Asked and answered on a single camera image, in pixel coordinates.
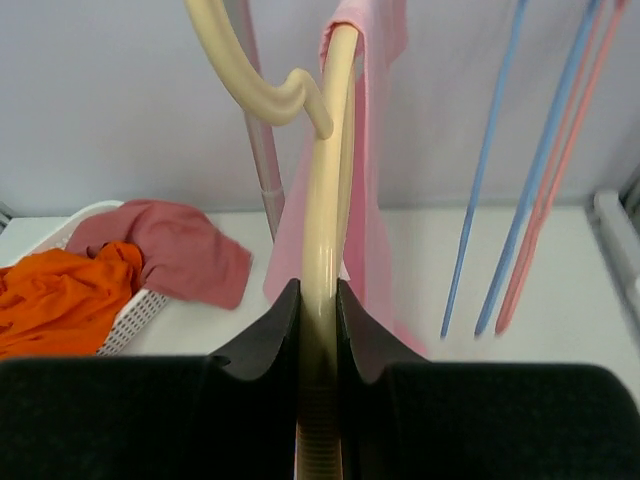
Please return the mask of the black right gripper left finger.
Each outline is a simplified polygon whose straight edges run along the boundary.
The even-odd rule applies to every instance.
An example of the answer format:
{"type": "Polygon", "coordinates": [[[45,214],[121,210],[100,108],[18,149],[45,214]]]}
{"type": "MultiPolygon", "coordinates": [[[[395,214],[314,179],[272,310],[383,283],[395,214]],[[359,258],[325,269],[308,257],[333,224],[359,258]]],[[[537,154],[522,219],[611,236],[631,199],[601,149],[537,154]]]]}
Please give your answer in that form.
{"type": "Polygon", "coordinates": [[[5,479],[290,479],[300,285],[217,350],[1,365],[5,479]]]}

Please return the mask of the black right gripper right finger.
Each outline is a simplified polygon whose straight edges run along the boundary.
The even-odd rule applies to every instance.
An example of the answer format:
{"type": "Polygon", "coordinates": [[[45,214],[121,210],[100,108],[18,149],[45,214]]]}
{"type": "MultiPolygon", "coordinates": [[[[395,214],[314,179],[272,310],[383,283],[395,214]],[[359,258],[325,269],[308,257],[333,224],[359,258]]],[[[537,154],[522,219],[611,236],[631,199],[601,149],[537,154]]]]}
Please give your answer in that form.
{"type": "Polygon", "coordinates": [[[639,413],[588,364],[433,362],[336,297],[348,479],[635,479],[639,413]]]}

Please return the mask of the dusty rose t shirt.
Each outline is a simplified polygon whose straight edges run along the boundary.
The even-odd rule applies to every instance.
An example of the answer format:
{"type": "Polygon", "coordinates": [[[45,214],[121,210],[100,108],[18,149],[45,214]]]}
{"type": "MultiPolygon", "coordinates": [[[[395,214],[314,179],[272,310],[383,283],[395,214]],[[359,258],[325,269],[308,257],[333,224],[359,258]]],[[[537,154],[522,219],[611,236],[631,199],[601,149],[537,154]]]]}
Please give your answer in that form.
{"type": "Polygon", "coordinates": [[[83,220],[66,249],[94,257],[112,242],[139,248],[142,286],[148,290],[226,310],[243,299],[251,252],[192,206],[149,199],[125,202],[83,220]]]}

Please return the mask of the orange t shirt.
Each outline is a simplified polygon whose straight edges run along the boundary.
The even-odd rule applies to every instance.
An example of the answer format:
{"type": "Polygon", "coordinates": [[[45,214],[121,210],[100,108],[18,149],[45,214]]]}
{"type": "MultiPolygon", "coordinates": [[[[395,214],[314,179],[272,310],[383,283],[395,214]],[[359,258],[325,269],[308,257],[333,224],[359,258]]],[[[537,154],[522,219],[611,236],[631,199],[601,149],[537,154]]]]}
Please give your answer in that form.
{"type": "Polygon", "coordinates": [[[1,269],[1,358],[94,355],[141,288],[143,256],[112,242],[88,258],[54,248],[1,269]]]}

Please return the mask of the pink wire hanger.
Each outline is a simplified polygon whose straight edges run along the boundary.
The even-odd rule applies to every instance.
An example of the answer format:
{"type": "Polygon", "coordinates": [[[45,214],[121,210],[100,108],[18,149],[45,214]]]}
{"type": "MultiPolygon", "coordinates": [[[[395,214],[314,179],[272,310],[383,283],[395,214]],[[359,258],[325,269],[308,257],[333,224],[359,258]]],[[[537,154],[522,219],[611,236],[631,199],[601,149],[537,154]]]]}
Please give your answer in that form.
{"type": "Polygon", "coordinates": [[[561,114],[558,132],[553,136],[551,154],[538,188],[535,189],[533,205],[526,214],[518,235],[511,264],[513,267],[508,286],[496,319],[494,334],[502,335],[511,325],[526,279],[533,264],[539,236],[550,215],[565,172],[573,156],[573,150],[589,111],[594,91],[608,59],[619,24],[629,3],[614,1],[611,15],[605,27],[601,19],[607,8],[605,1],[597,10],[586,49],[579,61],[578,71],[567,105],[561,114]]]}

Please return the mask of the beige wooden hanger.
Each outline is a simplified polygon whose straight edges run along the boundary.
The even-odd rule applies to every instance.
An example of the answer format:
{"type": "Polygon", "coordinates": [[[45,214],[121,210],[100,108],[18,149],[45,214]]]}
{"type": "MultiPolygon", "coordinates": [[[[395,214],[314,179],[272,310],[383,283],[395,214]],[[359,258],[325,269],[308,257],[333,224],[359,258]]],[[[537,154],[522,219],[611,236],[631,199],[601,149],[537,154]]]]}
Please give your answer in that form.
{"type": "Polygon", "coordinates": [[[296,68],[272,86],[244,54],[222,2],[185,6],[211,65],[240,107],[275,126],[304,110],[315,129],[302,248],[296,476],[339,479],[336,291],[351,198],[359,32],[349,24],[333,29],[321,85],[296,68]]]}

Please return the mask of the light pink t shirt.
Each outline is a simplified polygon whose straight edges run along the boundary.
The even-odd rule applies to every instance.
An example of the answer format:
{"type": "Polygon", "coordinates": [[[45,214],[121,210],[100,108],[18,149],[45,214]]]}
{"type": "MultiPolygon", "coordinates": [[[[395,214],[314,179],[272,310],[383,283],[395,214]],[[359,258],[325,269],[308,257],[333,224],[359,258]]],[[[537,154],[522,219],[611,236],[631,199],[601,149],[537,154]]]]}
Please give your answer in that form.
{"type": "MultiPolygon", "coordinates": [[[[392,63],[408,41],[406,1],[340,1],[320,44],[325,64],[334,31],[350,25],[359,32],[355,50],[355,128],[351,201],[343,250],[349,285],[362,307],[399,341],[420,356],[424,344],[396,319],[392,293],[391,248],[378,205],[379,160],[392,63]]],[[[286,196],[274,247],[263,283],[273,303],[291,278],[300,278],[304,215],[312,164],[313,128],[286,196]]]]}

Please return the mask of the blue wire hanger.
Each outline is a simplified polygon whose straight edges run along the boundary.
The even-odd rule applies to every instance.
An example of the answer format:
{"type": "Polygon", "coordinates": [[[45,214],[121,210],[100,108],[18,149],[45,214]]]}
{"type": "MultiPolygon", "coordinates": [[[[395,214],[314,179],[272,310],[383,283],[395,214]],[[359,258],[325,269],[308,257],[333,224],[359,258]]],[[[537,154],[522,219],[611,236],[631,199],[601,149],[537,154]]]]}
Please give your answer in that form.
{"type": "Polygon", "coordinates": [[[543,168],[547,166],[547,161],[551,154],[553,136],[560,128],[561,114],[569,101],[570,87],[573,85],[576,78],[579,61],[586,49],[588,36],[593,28],[596,13],[600,5],[601,3],[599,1],[589,1],[586,4],[582,20],[577,28],[574,42],[569,50],[569,54],[557,83],[556,91],[551,101],[544,127],[516,206],[511,226],[507,233],[494,275],[489,284],[478,320],[476,321],[474,330],[474,335],[476,337],[483,334],[489,323],[498,293],[503,285],[507,269],[511,264],[516,241],[522,224],[526,214],[529,213],[532,208],[535,189],[539,187],[543,175],[543,168]]]}
{"type": "Polygon", "coordinates": [[[494,134],[497,126],[497,119],[500,111],[500,107],[503,101],[504,89],[507,82],[507,77],[511,68],[511,63],[515,55],[515,51],[519,42],[521,27],[527,8],[527,0],[519,0],[516,4],[513,22],[511,26],[511,32],[509,41],[500,65],[496,82],[494,85],[493,96],[488,111],[485,132],[483,136],[482,145],[479,151],[478,161],[474,173],[473,182],[471,185],[470,196],[465,212],[464,221],[462,224],[459,245],[457,250],[456,262],[453,269],[452,280],[447,297],[447,303],[444,311],[444,317],[440,329],[440,338],[445,339],[448,335],[451,320],[453,316],[455,301],[459,288],[459,282],[464,265],[465,255],[468,248],[469,238],[471,234],[472,224],[474,220],[475,211],[478,205],[481,187],[488,164],[489,153],[491,150],[494,134]]]}

